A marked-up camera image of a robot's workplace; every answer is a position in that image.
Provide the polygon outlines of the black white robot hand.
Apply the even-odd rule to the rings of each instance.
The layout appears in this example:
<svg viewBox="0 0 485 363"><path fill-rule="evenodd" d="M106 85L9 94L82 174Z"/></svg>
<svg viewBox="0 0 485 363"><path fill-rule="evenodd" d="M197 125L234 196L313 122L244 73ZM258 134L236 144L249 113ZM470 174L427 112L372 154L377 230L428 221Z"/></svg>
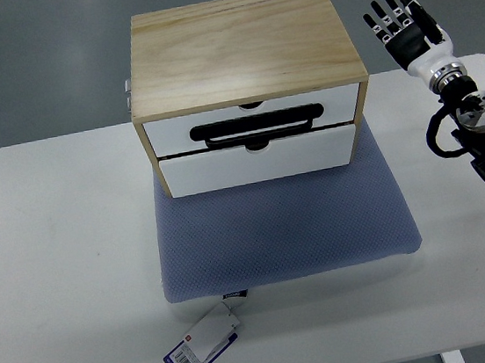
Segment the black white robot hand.
<svg viewBox="0 0 485 363"><path fill-rule="evenodd" d="M387 10L372 1L374 14L365 14L363 20L406 73L438 95L454 78L467 74L464 63L453 55L450 36L421 3L385 0L385 4Z"/></svg>

